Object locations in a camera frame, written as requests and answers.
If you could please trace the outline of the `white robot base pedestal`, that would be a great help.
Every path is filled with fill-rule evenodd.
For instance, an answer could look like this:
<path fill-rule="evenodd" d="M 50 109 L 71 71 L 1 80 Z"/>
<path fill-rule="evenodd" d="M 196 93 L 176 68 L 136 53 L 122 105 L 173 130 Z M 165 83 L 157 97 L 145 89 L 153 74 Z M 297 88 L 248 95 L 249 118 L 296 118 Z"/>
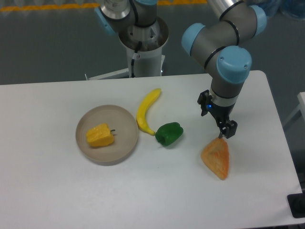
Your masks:
<path fill-rule="evenodd" d="M 88 80 L 152 77 L 162 75 L 165 56 L 162 49 L 167 43 L 169 29 L 164 20 L 156 18 L 148 27 L 132 25 L 119 32 L 119 39 L 126 49 L 128 67 L 94 76 Z"/>

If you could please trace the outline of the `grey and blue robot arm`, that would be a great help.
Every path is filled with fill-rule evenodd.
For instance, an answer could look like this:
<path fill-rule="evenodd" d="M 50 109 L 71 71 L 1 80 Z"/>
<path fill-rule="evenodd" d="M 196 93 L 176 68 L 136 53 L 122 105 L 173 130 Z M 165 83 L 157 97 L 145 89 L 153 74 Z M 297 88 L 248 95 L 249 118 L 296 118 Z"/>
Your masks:
<path fill-rule="evenodd" d="M 206 27 L 195 23 L 182 36 L 182 47 L 212 77 L 210 89 L 198 98 L 201 114 L 211 114 L 220 137 L 235 135 L 237 123 L 229 115 L 252 65 L 240 43 L 260 34 L 267 24 L 264 10 L 242 0 L 211 0 L 219 22 Z M 161 75 L 162 48 L 169 29 L 157 16 L 154 0 L 103 0 L 95 9 L 108 34 L 118 34 L 126 49 L 131 78 Z"/>

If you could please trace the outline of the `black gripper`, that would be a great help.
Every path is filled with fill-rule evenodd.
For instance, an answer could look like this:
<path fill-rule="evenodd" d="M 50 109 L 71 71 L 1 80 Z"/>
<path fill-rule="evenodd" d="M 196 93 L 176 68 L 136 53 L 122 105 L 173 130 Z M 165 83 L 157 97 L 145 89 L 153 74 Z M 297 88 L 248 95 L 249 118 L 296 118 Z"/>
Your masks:
<path fill-rule="evenodd" d="M 235 101 L 224 99 L 212 93 L 212 90 L 206 90 L 200 93 L 197 103 L 201 107 L 201 116 L 210 113 L 216 121 L 220 130 L 218 138 L 229 139 L 235 135 L 237 122 L 230 120 L 230 113 L 233 110 Z"/>

